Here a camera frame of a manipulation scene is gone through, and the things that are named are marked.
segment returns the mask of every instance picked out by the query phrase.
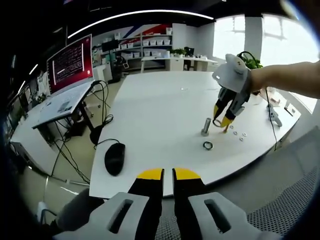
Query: window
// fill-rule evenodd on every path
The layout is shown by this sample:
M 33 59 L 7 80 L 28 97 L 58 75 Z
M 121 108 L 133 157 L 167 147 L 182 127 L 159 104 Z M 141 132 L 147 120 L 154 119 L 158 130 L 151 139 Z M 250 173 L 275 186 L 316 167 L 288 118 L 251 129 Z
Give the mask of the window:
M 214 24 L 213 56 L 225 59 L 226 54 L 237 55 L 245 49 L 245 16 L 218 19 Z
M 316 41 L 297 21 L 273 15 L 263 16 L 261 64 L 294 64 L 319 60 Z M 292 93 L 311 113 L 317 99 Z

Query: computer mouse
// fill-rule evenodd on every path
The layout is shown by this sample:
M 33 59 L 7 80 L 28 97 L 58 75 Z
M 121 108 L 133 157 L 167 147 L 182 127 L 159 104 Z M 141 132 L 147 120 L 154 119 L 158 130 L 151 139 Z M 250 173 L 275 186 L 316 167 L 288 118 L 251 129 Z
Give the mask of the computer mouse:
M 105 169 L 112 176 L 117 176 L 124 166 L 125 149 L 126 145 L 118 142 L 111 145 L 104 155 Z

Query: ceiling light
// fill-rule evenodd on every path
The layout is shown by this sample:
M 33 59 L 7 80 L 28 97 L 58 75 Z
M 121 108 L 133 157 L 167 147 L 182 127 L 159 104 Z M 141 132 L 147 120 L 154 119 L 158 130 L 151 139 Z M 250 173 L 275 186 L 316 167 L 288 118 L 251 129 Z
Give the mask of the ceiling light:
M 32 74 L 32 72 L 36 69 L 36 67 L 38 67 L 38 64 L 36 64 L 36 65 L 32 68 L 32 70 L 29 72 L 29 75 Z
M 23 83 L 21 84 L 21 87 L 19 88 L 18 94 L 20 93 L 22 87 L 25 85 L 26 81 L 23 81 Z
M 202 15 L 202 14 L 198 14 L 198 13 L 194 13 L 194 12 L 189 12 L 189 11 L 179 11 L 179 10 L 141 10 L 141 11 L 132 11 L 132 12 L 127 12 L 127 13 L 122 13 L 122 14 L 119 14 L 119 15 L 115 15 L 115 16 L 110 16 L 110 17 L 107 17 L 107 18 L 104 18 L 104 19 L 101 19 L 99 21 L 96 21 L 94 23 L 91 23 L 90 25 L 88 26 L 85 26 L 83 28 L 81 28 L 80 30 L 72 33 L 71 35 L 68 36 L 68 39 L 73 37 L 74 35 L 82 32 L 83 30 L 86 30 L 96 24 L 100 24 L 102 22 L 105 22 L 105 21 L 108 21 L 108 20 L 111 20 L 111 19 L 115 19 L 115 18 L 119 18 L 119 17 L 123 17 L 123 16 L 127 16 L 127 15 L 133 15 L 133 14 L 144 14 L 144 13 L 175 13 L 175 14 L 187 14 L 187 15 L 193 15 L 193 16 L 198 16 L 198 17 L 201 17 L 201 18 L 205 18 L 205 19 L 210 19 L 210 20 L 213 20 L 214 18 L 213 17 L 210 17 L 210 16 L 206 16 L 206 15 Z

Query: computer monitor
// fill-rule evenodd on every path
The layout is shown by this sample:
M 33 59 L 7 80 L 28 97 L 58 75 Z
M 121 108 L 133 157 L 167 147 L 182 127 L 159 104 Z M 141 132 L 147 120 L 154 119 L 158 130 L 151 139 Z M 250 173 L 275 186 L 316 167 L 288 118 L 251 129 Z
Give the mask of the computer monitor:
M 93 77 L 91 35 L 85 36 L 58 51 L 47 62 L 50 93 L 86 78 Z
M 113 49 L 117 49 L 119 47 L 118 40 L 107 41 L 101 44 L 102 52 L 107 52 Z

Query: human arm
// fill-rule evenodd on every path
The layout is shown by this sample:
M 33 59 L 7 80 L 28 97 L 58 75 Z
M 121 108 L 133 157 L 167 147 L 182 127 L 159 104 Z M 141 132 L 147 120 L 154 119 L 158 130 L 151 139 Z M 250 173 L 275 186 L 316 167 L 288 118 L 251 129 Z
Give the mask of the human arm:
M 320 99 L 320 61 L 270 65 L 251 70 L 252 91 L 273 87 Z

